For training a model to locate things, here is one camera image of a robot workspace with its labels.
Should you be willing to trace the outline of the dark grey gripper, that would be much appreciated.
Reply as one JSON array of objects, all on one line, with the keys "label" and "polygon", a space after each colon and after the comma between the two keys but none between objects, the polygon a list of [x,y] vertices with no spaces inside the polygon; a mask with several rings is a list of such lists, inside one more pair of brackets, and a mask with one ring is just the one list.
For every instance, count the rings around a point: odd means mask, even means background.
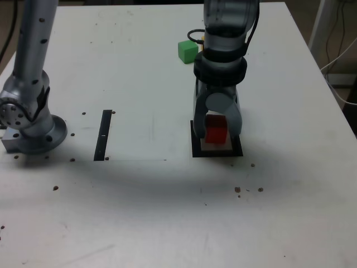
[{"label": "dark grey gripper", "polygon": [[243,121],[236,86],[218,87],[196,79],[194,132],[197,138],[205,137],[205,117],[208,110],[225,116],[231,137],[241,134]]}]

